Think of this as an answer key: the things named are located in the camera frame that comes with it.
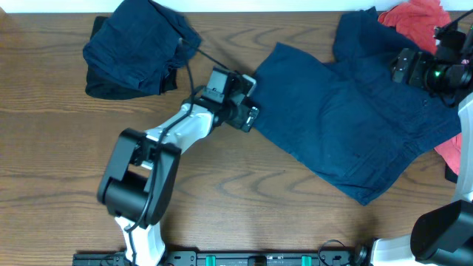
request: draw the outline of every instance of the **pink cloth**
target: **pink cloth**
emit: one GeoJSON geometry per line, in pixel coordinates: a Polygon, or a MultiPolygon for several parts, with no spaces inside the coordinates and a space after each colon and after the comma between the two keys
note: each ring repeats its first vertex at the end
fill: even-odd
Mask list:
{"type": "MultiPolygon", "coordinates": [[[[435,27],[448,24],[449,14],[443,10],[440,0],[410,0],[382,13],[379,22],[414,41],[421,49],[435,54],[435,27]]],[[[435,147],[454,173],[460,172],[461,134],[435,147]]]]}

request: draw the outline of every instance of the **dark blue cloth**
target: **dark blue cloth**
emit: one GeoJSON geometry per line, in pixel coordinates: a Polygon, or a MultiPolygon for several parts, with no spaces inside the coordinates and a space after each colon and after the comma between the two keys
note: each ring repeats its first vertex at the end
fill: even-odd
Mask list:
{"type": "Polygon", "coordinates": [[[418,47],[378,23],[375,10],[341,17],[323,64],[277,44],[256,71],[255,127],[348,196],[368,204],[420,154],[460,132],[456,109],[391,81],[389,66],[418,47]]]}
{"type": "Polygon", "coordinates": [[[200,37],[186,19],[151,0],[125,0],[84,47],[95,73],[122,87],[159,95],[173,69],[195,55],[200,37]]]}
{"type": "MultiPolygon", "coordinates": [[[[97,34],[107,19],[108,18],[104,16],[98,16],[95,18],[90,38],[97,34]]],[[[94,98],[105,100],[128,100],[132,98],[149,96],[148,94],[137,91],[136,89],[125,88],[116,83],[108,81],[105,78],[102,78],[101,76],[97,75],[90,66],[87,68],[86,81],[86,93],[88,96],[94,98]]]]}

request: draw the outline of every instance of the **cable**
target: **cable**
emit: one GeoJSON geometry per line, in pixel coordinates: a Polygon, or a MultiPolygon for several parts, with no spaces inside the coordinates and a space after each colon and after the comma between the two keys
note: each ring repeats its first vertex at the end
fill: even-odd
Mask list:
{"type": "Polygon", "coordinates": [[[467,17],[468,15],[472,14],[473,13],[473,9],[464,13],[463,15],[461,15],[460,17],[458,17],[457,19],[455,19],[454,21],[448,23],[446,26],[443,26],[442,29],[440,30],[440,32],[438,33],[439,35],[441,35],[442,33],[446,32],[448,29],[450,29],[453,25],[457,24],[460,20],[464,19],[465,17],[467,17]]]}
{"type": "Polygon", "coordinates": [[[325,266],[333,266],[333,265],[328,265],[328,264],[325,262],[325,259],[321,259],[321,253],[322,253],[322,250],[324,249],[325,245],[326,245],[326,244],[329,244],[329,243],[333,243],[333,242],[339,243],[339,244],[342,245],[344,248],[346,248],[345,245],[343,245],[343,243],[340,242],[340,241],[338,241],[337,239],[328,240],[327,242],[325,242],[324,244],[322,244],[322,246],[319,248],[319,264],[323,264],[323,265],[325,265],[325,266]]]}
{"type": "Polygon", "coordinates": [[[132,248],[132,256],[133,256],[133,261],[132,261],[132,265],[135,266],[136,265],[136,257],[137,257],[137,252],[136,252],[136,249],[135,249],[135,244],[133,242],[133,236],[132,236],[132,232],[134,229],[136,229],[140,223],[145,219],[146,217],[146,213],[148,212],[148,209],[149,209],[149,205],[151,204],[151,201],[153,199],[153,193],[154,193],[154,184],[156,183],[156,179],[157,179],[157,164],[159,163],[159,159],[160,159],[160,145],[161,143],[163,142],[163,139],[164,137],[167,135],[167,133],[169,132],[169,130],[171,130],[174,126],[176,126],[178,123],[180,123],[182,120],[184,120],[186,117],[188,117],[191,113],[192,113],[192,109],[194,108],[194,98],[195,98],[195,95],[196,95],[196,92],[194,90],[194,79],[192,78],[192,73],[191,73],[191,69],[189,67],[189,64],[188,64],[188,58],[186,56],[186,53],[184,51],[184,61],[186,63],[186,69],[187,69],[187,73],[188,73],[188,76],[189,76],[189,83],[191,85],[191,96],[190,96],[190,99],[191,99],[191,106],[189,107],[189,109],[187,110],[187,112],[177,118],[173,123],[171,123],[169,126],[165,127],[161,134],[160,134],[160,137],[157,139],[157,142],[156,142],[156,152],[155,152],[155,156],[154,156],[154,162],[153,162],[153,169],[152,169],[152,174],[151,174],[151,183],[150,183],[150,191],[148,193],[148,197],[146,198],[146,201],[145,201],[145,205],[143,206],[143,210],[141,211],[141,215],[140,217],[138,218],[138,220],[133,224],[133,226],[131,226],[130,228],[126,228],[125,229],[125,232],[128,233],[128,238],[129,238],[129,242],[130,242],[130,246],[132,248]]]}
{"type": "Polygon", "coordinates": [[[213,61],[215,64],[218,64],[219,66],[223,67],[224,69],[229,69],[227,68],[226,65],[220,63],[217,59],[214,59],[213,57],[211,57],[210,55],[206,54],[204,51],[202,51],[201,49],[199,49],[199,47],[196,47],[195,45],[191,44],[190,42],[188,42],[187,40],[185,40],[184,38],[181,38],[180,39],[182,42],[185,42],[190,48],[194,48],[196,51],[200,52],[202,55],[204,55],[206,58],[208,58],[209,60],[213,61]]]}
{"type": "Polygon", "coordinates": [[[104,256],[104,257],[102,258],[102,260],[98,263],[99,266],[106,266],[106,265],[103,265],[103,264],[102,264],[103,262],[106,262],[106,264],[107,264],[108,266],[113,266],[112,264],[110,264],[110,262],[108,262],[108,259],[111,259],[111,258],[113,258],[113,257],[114,257],[114,254],[109,254],[109,255],[104,256]]]}

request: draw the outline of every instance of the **table surface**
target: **table surface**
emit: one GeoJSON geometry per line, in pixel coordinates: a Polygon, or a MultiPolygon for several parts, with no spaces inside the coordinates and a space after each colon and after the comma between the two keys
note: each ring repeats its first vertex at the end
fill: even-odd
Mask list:
{"type": "MultiPolygon", "coordinates": [[[[158,126],[188,95],[180,71],[179,89],[165,95],[124,101],[87,96],[82,48],[96,15],[0,18],[2,265],[70,265],[78,251],[122,249],[119,227],[95,198],[109,155],[123,129],[158,126]]],[[[252,73],[277,41],[331,61],[340,15],[187,16],[204,51],[252,73]]],[[[192,59],[196,84],[207,82],[212,65],[201,55],[192,59]]],[[[354,245],[400,236],[421,214],[450,201],[454,184],[443,170],[441,157],[426,153],[362,207],[257,130],[222,126],[182,156],[163,238],[200,250],[315,250],[328,239],[354,245]]]]}

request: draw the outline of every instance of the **camera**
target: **camera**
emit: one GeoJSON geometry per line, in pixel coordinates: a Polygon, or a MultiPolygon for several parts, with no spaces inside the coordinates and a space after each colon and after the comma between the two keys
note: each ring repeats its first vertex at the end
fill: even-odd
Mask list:
{"type": "Polygon", "coordinates": [[[457,21],[435,29],[440,42],[435,55],[403,49],[392,65],[392,80],[424,89],[449,107],[473,92],[473,25],[465,34],[457,21]]]}

